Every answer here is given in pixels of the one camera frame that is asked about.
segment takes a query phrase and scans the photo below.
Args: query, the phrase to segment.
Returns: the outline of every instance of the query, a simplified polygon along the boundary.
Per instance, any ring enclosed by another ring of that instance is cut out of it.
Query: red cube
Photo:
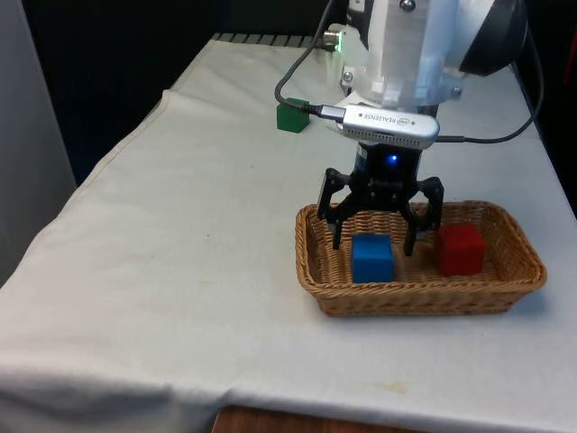
[[[436,261],[445,277],[481,273],[486,252],[487,245],[473,224],[443,226],[437,234]]]

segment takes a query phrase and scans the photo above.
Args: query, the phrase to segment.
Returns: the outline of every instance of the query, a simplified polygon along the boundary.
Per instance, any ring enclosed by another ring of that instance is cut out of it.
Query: wooden floor
[[[303,417],[245,408],[222,410],[213,433],[411,433],[409,430],[375,427],[352,422]]]

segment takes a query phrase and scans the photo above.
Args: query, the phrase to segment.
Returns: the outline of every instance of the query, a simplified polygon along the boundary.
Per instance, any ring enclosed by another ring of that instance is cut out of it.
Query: blue led light
[[[398,162],[398,156],[397,155],[390,155],[387,158],[387,164],[388,165],[397,165]]]

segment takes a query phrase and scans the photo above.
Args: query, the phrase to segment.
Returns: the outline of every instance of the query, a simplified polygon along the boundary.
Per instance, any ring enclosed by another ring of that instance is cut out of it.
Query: green light
[[[343,32],[339,33],[339,41],[336,43],[336,52],[343,51]]]

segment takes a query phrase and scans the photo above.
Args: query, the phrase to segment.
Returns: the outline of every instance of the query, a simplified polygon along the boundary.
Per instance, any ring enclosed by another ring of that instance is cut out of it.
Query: green cube
[[[300,99],[288,99],[290,102],[308,104]],[[277,106],[277,129],[290,133],[300,134],[310,123],[309,115],[289,106]]]

